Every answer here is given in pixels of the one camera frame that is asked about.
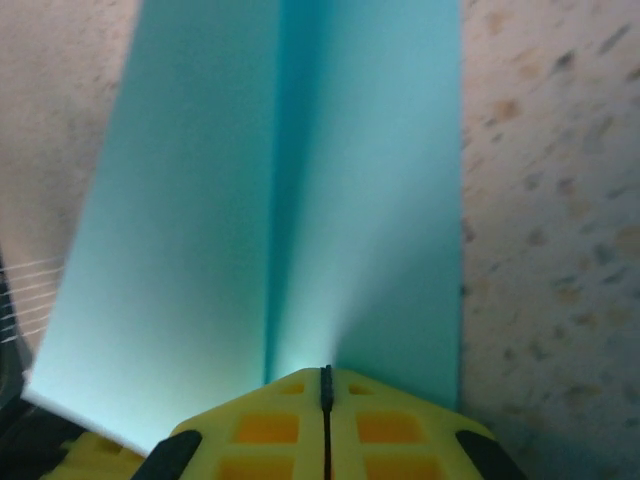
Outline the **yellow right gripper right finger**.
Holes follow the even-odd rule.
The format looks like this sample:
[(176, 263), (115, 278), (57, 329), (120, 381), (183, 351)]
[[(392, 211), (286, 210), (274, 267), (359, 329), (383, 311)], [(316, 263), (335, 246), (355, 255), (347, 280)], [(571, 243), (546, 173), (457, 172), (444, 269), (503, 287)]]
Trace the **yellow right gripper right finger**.
[(481, 423), (323, 368), (324, 480), (528, 480)]

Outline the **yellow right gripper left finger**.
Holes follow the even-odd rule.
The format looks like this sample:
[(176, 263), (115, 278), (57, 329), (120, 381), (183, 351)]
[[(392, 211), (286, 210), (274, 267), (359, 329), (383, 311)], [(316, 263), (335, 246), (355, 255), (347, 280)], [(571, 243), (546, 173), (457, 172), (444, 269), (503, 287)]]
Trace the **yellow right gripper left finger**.
[(328, 369), (308, 368), (181, 422), (142, 480), (328, 480)]

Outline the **light blue cloth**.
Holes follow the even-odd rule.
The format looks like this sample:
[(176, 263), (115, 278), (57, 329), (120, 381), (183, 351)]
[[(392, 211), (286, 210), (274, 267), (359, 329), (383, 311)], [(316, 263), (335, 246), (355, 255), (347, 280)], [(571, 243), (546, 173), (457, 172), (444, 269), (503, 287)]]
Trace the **light blue cloth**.
[(303, 368), (459, 397), (460, 0), (144, 0), (25, 398), (142, 452)]

